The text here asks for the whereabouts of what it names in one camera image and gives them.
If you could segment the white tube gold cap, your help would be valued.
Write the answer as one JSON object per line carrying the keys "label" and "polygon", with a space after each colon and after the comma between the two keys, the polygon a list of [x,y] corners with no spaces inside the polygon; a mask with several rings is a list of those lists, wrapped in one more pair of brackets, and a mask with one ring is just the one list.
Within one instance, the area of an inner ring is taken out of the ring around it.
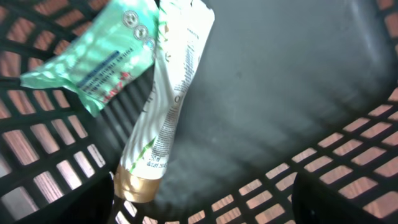
{"label": "white tube gold cap", "polygon": [[213,10],[201,0],[160,2],[154,82],[114,176],[119,198],[136,203],[155,198],[214,21]]}

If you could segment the teal tissue wipes pack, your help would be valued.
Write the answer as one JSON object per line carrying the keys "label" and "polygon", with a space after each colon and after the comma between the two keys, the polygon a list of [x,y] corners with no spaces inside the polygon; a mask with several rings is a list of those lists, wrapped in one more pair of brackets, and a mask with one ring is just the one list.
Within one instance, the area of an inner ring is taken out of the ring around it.
{"label": "teal tissue wipes pack", "polygon": [[63,87],[96,116],[154,63],[158,16],[153,0],[110,1],[63,53],[22,74],[21,85]]}

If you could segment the grey plastic mesh basket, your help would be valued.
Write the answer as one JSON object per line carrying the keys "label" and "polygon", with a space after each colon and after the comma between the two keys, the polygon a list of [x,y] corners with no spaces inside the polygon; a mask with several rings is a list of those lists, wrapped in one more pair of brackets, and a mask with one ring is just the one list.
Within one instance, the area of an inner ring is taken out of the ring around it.
{"label": "grey plastic mesh basket", "polygon": [[[397,2],[208,1],[215,13],[149,203],[107,223],[295,223],[298,173],[397,222]],[[99,116],[20,86],[104,1],[1,2],[1,222],[70,203],[112,176],[152,88],[148,70]]]}

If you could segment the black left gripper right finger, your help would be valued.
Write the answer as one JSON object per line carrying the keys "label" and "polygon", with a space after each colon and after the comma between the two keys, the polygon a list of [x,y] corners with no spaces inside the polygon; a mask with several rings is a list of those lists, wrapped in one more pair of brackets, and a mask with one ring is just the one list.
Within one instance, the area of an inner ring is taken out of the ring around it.
{"label": "black left gripper right finger", "polygon": [[384,224],[317,179],[298,173],[292,192],[296,224]]}

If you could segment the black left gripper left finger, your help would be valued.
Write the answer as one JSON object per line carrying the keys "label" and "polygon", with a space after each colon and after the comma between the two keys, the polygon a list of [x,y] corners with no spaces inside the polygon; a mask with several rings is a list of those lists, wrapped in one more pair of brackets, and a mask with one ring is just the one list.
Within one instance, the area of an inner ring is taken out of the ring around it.
{"label": "black left gripper left finger", "polygon": [[103,177],[70,203],[53,204],[24,217],[17,224],[79,224],[108,222],[114,198],[113,180]]}

